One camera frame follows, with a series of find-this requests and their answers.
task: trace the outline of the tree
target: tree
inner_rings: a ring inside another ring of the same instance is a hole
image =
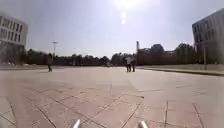
[[[179,44],[174,53],[178,64],[192,64],[197,61],[195,49],[189,44]]]
[[[163,64],[164,48],[161,44],[154,44],[150,48],[150,59],[153,65]]]

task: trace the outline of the curb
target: curb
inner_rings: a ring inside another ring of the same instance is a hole
[[[163,72],[176,72],[176,73],[187,73],[187,74],[196,74],[196,75],[209,75],[209,76],[222,76],[222,73],[212,73],[212,72],[191,72],[191,71],[181,71],[181,70],[166,70],[166,69],[155,69],[155,68],[136,68],[136,69],[143,69],[143,70],[153,70],[153,71],[163,71]]]

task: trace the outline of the treeline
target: treeline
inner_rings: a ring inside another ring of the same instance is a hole
[[[14,64],[37,64],[46,65],[49,53],[22,50],[15,52],[18,48],[9,45],[0,47],[0,62]],[[103,66],[111,63],[112,65],[126,65],[126,57],[136,58],[137,65],[176,65],[176,64],[203,64],[203,56],[196,53],[193,46],[185,43],[179,44],[173,51],[164,50],[161,44],[154,44],[150,48],[139,49],[137,54],[115,53],[111,59],[108,57],[94,57],[91,55],[73,54],[71,56],[53,56],[53,64],[61,66]],[[207,63],[216,61],[207,58]]]
[[[174,65],[203,63],[203,58],[198,56],[194,47],[181,43],[173,51],[165,51],[161,44],[154,44],[151,48],[139,49],[137,55],[116,53],[111,58],[113,65],[125,65],[125,58],[137,58],[137,65]]]
[[[26,64],[37,64],[37,65],[46,65],[47,64],[48,53],[28,50],[24,51],[20,55],[20,62]],[[109,62],[109,58],[104,56],[102,58],[93,57],[91,55],[76,55],[72,56],[53,56],[53,64],[60,66],[101,66],[106,65]]]

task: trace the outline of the white building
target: white building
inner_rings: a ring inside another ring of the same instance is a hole
[[[223,61],[224,57],[224,9],[221,9],[192,25],[196,51],[208,61]]]
[[[28,25],[0,12],[0,42],[26,46]]]

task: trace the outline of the ground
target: ground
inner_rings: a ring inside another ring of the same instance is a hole
[[[0,124],[13,128],[223,128],[224,77],[125,68],[0,72]]]

